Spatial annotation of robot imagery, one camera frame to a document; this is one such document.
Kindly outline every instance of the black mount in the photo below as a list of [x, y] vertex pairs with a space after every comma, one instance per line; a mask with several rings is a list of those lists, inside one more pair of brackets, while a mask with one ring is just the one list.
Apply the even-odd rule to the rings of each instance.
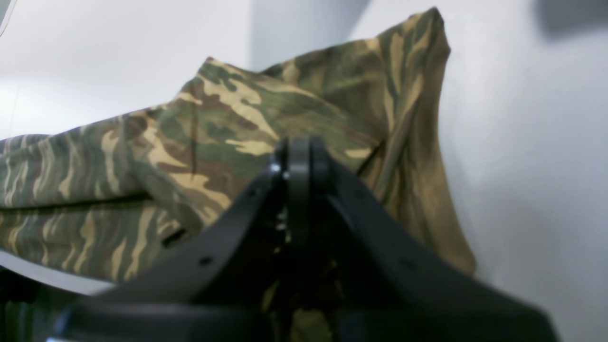
[[55, 336], [285, 341], [296, 309], [321, 310], [335, 341], [556, 341], [543, 313], [411, 238], [319, 138], [282, 141], [212, 227], [76, 303]]

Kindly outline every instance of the camouflage fabric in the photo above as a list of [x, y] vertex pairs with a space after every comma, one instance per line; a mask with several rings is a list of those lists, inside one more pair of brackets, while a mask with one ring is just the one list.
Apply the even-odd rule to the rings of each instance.
[[439, 151], [449, 46], [436, 9], [376, 38], [249, 72], [209, 58], [168, 103], [0, 142], [0, 248], [125, 281], [208, 228], [283, 137], [321, 136], [419, 241], [461, 271]]

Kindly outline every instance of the white surface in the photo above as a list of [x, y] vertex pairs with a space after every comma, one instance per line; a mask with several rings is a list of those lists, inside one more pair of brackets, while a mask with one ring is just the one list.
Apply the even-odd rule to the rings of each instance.
[[250, 0], [19, 0], [0, 37], [0, 139], [165, 102], [208, 56], [246, 66], [249, 12]]
[[80, 293], [83, 295], [95, 295], [105, 290], [109, 290], [114, 286], [114, 284], [110, 282], [78, 277], [69, 273], [59, 272], [47, 267], [42, 267], [1, 250], [0, 265], [8, 270], [17, 272], [37, 282], [42, 282], [56, 288], [61, 288], [66, 291]]
[[0, 138], [163, 102], [208, 55], [259, 69], [436, 5], [452, 46], [441, 148], [479, 277], [547, 309], [564, 341], [606, 341], [606, 2], [357, 2], [323, 35], [331, 16], [306, 9], [320, 3], [292, 0], [284, 19], [277, 1], [19, 0], [0, 37]]

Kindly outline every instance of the black bracket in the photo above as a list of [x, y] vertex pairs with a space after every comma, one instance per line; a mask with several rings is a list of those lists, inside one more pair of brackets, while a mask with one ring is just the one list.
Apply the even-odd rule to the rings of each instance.
[[[340, 293], [327, 290], [336, 283]], [[556, 341], [542, 312], [411, 238], [319, 138], [282, 141], [211, 228], [136, 279], [78, 302], [55, 335], [278, 341], [297, 308], [339, 312], [329, 318], [336, 341]]]

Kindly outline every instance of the green camouflage pattern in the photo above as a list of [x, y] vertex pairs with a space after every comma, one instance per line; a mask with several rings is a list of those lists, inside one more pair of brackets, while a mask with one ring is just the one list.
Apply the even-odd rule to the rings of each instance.
[[472, 274], [438, 143], [449, 51], [431, 9], [263, 72], [209, 58], [171, 102], [1, 141], [0, 248], [126, 281], [208, 228], [281, 138], [321, 136], [414, 237]]

